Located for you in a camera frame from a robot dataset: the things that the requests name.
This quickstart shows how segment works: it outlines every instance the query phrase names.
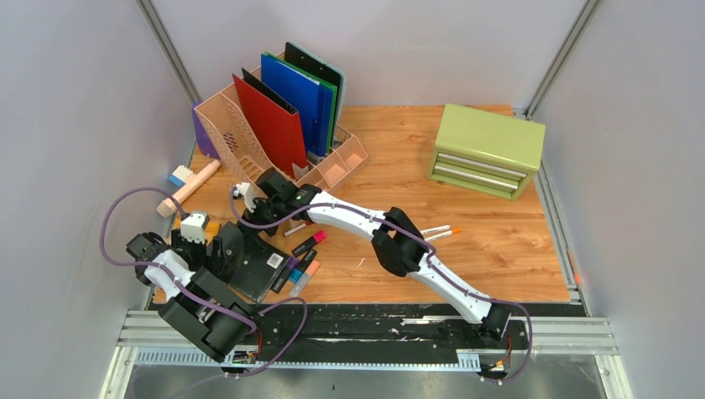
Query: green drawer box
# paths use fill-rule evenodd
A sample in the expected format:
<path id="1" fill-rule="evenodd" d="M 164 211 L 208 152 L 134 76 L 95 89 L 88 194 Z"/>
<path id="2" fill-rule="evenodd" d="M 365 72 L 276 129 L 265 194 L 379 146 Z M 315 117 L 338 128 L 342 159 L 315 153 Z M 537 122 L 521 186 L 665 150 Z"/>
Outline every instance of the green drawer box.
<path id="1" fill-rule="evenodd" d="M 428 179 L 516 200 L 541 164 L 545 126 L 446 105 Z"/>

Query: gray floor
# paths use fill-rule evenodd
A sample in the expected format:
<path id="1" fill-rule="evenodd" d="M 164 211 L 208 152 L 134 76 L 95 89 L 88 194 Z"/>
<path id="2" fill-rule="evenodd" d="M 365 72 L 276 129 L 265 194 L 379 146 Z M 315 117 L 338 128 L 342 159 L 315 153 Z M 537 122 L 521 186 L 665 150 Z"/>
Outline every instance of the gray floor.
<path id="1" fill-rule="evenodd" d="M 516 366 L 521 355 L 514 355 Z M 214 374 L 210 367 L 153 366 L 133 371 L 136 399 L 162 399 Z M 466 372 L 313 371 L 273 369 L 257 376 L 218 379 L 179 398 L 605 398 L 591 356 L 538 356 L 519 380 L 494 387 Z"/>

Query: blue and white brush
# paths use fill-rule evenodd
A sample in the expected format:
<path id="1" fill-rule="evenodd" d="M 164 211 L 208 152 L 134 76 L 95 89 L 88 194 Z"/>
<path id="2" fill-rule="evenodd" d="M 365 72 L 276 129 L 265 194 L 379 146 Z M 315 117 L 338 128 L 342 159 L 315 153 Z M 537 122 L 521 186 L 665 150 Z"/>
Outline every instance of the blue and white brush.
<path id="1" fill-rule="evenodd" d="M 183 165 L 179 165 L 179 167 L 174 170 L 174 173 L 169 176 L 169 181 L 179 187 L 183 187 L 186 184 L 186 181 L 193 175 L 194 172 L 191 169 Z"/>

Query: desk organizer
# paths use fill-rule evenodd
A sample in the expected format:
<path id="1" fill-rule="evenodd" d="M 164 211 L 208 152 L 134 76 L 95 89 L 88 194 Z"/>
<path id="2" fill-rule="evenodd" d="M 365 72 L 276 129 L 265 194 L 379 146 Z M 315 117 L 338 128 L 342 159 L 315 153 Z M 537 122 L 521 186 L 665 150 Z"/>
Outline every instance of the desk organizer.
<path id="1" fill-rule="evenodd" d="M 252 71 L 252 74 L 260 78 L 259 69 Z M 197 106 L 195 111 L 223 165 L 239 181 L 252 183 L 261 195 L 254 182 L 274 165 L 264 153 L 240 109 L 235 85 L 225 87 Z M 278 169 L 279 173 L 296 185 L 308 183 L 329 192 L 342 187 L 369 159 L 355 135 L 340 126 L 335 127 L 334 135 L 341 144 L 317 165 L 309 162 L 309 172 L 301 179 L 293 179 Z"/>
<path id="2" fill-rule="evenodd" d="M 545 126 L 446 105 L 427 178 L 516 201 L 541 164 Z"/>

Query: drawer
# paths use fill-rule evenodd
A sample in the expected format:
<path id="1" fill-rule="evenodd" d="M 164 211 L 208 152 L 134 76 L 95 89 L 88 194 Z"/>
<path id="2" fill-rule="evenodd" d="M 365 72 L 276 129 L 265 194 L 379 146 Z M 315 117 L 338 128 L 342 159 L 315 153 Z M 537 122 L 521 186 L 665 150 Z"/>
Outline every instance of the drawer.
<path id="1" fill-rule="evenodd" d="M 459 180 L 468 181 L 492 189 L 505 191 L 507 193 L 514 192 L 519 188 L 519 182 L 512 179 L 507 179 L 503 176 L 491 175 L 489 173 L 473 170 L 458 165 L 448 164 L 446 162 L 437 161 L 433 166 L 433 172 L 439 175 L 450 176 Z"/>
<path id="2" fill-rule="evenodd" d="M 500 176 L 502 178 L 513 180 L 516 182 L 519 182 L 526 177 L 526 173 L 518 172 L 516 170 L 510 170 L 499 166 L 489 165 L 483 162 L 478 162 L 476 160 L 469 160 L 467 158 L 445 154 L 442 152 L 438 153 L 438 160 L 447 164 L 460 166 L 471 170 L 477 170 L 482 173 L 487 173 L 488 175 Z"/>

